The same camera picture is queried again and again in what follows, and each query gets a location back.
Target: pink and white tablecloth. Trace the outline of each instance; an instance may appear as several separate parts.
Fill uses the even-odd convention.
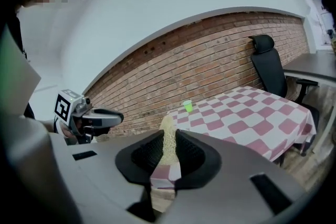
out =
[[[169,111],[178,129],[209,135],[247,146],[271,162],[293,143],[304,143],[316,134],[310,111],[297,103],[252,87],[238,87],[215,97]],[[158,166],[154,188],[173,188],[181,177],[179,163]]]

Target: plastic cup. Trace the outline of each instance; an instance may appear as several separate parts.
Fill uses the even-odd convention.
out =
[[[193,104],[191,103],[191,100],[184,101],[183,105],[187,112],[193,111]]]

